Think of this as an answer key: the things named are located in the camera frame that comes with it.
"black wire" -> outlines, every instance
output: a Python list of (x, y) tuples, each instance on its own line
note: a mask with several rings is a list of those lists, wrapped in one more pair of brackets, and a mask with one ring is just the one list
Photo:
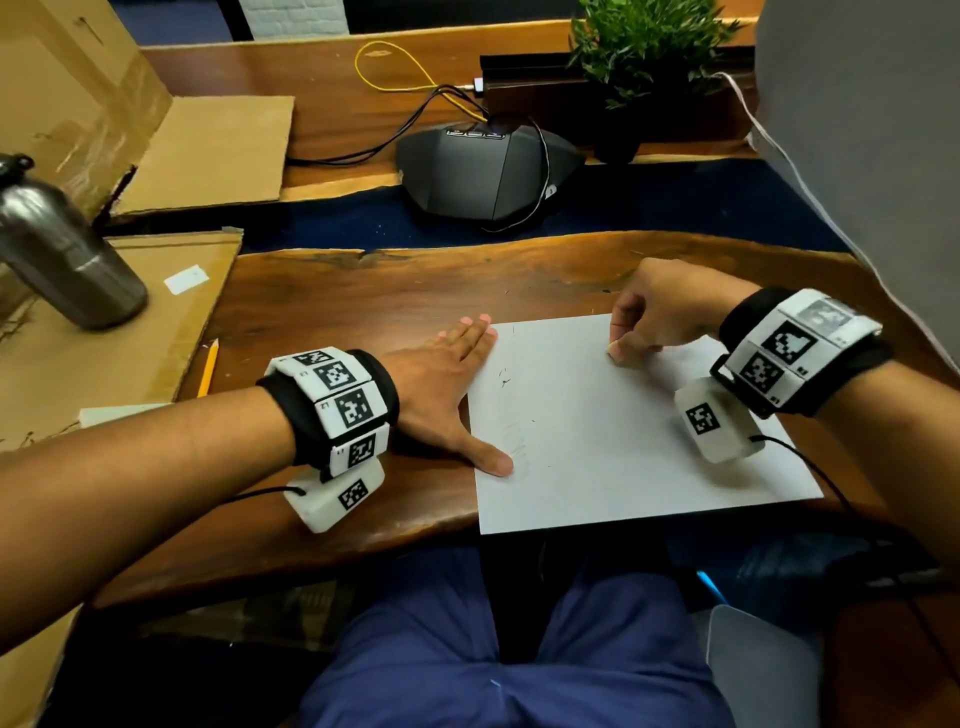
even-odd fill
[(483, 232), (503, 232), (508, 231), (510, 228), (515, 228), (518, 225), (523, 225), (523, 223), (537, 214), (537, 210), (540, 209), (540, 205), (542, 205), (543, 200), (546, 199), (546, 188), (550, 186), (550, 150), (546, 146), (546, 139), (543, 138), (543, 130), (540, 128), (540, 125), (526, 114), (521, 114), (521, 116), (533, 125), (534, 129), (537, 130), (537, 135), (540, 137), (540, 146), (543, 148), (543, 158), (546, 160), (546, 177), (543, 178), (543, 187), (540, 188), (540, 196), (537, 198), (537, 203), (534, 205), (534, 208), (530, 210), (522, 220), (517, 220), (515, 223), (511, 223), (503, 228), (496, 228), (495, 230), (481, 228), (480, 230)]
[(295, 167), (350, 167), (355, 164), (363, 164), (365, 161), (370, 161), (401, 136), (409, 132), (413, 125), (417, 123), (417, 120), (420, 119), (420, 116), (423, 114), (423, 112), (426, 111), (426, 108), (430, 102), (438, 96), (442, 96), (444, 94), (451, 94), (458, 97), (462, 101), (466, 101), (474, 106), (485, 119), (490, 118), (490, 112), (487, 111), (487, 108), (471, 98), (470, 95), (461, 88), (457, 88), (457, 86), (450, 84), (440, 84), (430, 91), (427, 97), (423, 100), (423, 103), (420, 104), (412, 114), (410, 114), (409, 118), (407, 118), (407, 120), (404, 121), (386, 141), (376, 144), (372, 147), (368, 147), (367, 149), (362, 149), (359, 152), (351, 152), (345, 155), (338, 155), (337, 157), (326, 157), (321, 159), (288, 157), (287, 164)]
[[(776, 437), (770, 437), (770, 435), (752, 435), (750, 438), (753, 442), (761, 442), (763, 440), (770, 443), (777, 443), (783, 448), (787, 448), (797, 457), (804, 461), (806, 466), (814, 471), (820, 476), (820, 479), (827, 483), (827, 486), (832, 490), (833, 494), (837, 496), (840, 500), (840, 503), (843, 505), (844, 509), (855, 519), (859, 520), (861, 523), (865, 524), (867, 527), (867, 532), (870, 532), (872, 525), (869, 521), (853, 507), (853, 504), (843, 495), (843, 492), (837, 487), (836, 483), (830, 480), (829, 476), (821, 470), (820, 466), (815, 462), (810, 460), (806, 455), (800, 452), (798, 449), (794, 448), (789, 443), (785, 443), (782, 440)], [(876, 542), (874, 536), (868, 535), (867, 542), (870, 544), (870, 549), (873, 552), (878, 552), (880, 549), (879, 544)], [(940, 642), (937, 637), (936, 632), (933, 631), (933, 627), (930, 626), (930, 622), (927, 621), (926, 615), (920, 609), (920, 605), (914, 600), (913, 596), (910, 594), (910, 591), (906, 588), (906, 585), (900, 580), (900, 575), (897, 574), (896, 570), (890, 569), (889, 571), (890, 580), (893, 581), (894, 585), (897, 588), (897, 591), (900, 595), (900, 598), (906, 603), (907, 608), (913, 614), (914, 619), (917, 620), (917, 623), (920, 625), (921, 631), (926, 636), (927, 641), (930, 643), (930, 646), (933, 647), (934, 652), (940, 657), (940, 660), (943, 662), (944, 667), (947, 669), (947, 674), (950, 677), (950, 680), (953, 681), (953, 684), (956, 685), (957, 689), (960, 689), (960, 674), (957, 673), (956, 667), (953, 665), (953, 660), (950, 658), (949, 653), (944, 649), (943, 644)]]
[(286, 491), (296, 493), (298, 496), (306, 495), (306, 491), (298, 488), (296, 485), (277, 485), (273, 488), (261, 488), (258, 491), (250, 491), (249, 493), (241, 493), (239, 496), (229, 497), (224, 503), (235, 503), (237, 500), (246, 500), (249, 497), (266, 496), (268, 493), (285, 493)]

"water bottle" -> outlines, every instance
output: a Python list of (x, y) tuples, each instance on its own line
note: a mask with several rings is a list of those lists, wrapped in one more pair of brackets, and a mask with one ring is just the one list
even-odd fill
[(128, 321), (147, 288), (52, 184), (25, 176), (34, 161), (0, 154), (0, 261), (82, 328)]

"pencil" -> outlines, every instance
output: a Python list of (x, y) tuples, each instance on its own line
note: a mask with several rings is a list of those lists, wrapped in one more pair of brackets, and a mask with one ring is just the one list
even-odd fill
[(217, 365), (217, 353), (219, 351), (220, 339), (214, 339), (210, 348), (206, 350), (204, 375), (200, 379), (200, 389), (197, 390), (197, 397), (206, 397), (210, 391), (210, 380), (213, 379), (213, 368)]

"blue pants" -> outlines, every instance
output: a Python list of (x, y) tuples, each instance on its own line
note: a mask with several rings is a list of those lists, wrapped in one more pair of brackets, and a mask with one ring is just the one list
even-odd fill
[(732, 728), (676, 584), (590, 561), (554, 609), (534, 663), (500, 665), (474, 547), (385, 565), (300, 704), (300, 728)]

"hand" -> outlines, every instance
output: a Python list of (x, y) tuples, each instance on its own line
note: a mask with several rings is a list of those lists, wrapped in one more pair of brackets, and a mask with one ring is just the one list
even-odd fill
[(716, 338), (738, 303), (759, 290), (712, 268), (647, 257), (613, 306), (607, 353), (617, 364), (636, 354)]
[(456, 452), (480, 470), (509, 475), (514, 461), (490, 443), (473, 437), (457, 409), (474, 376), (496, 341), (490, 316), (478, 321), (464, 317), (417, 349), (402, 349), (380, 357), (394, 380), (400, 399), (396, 426), (427, 445)]

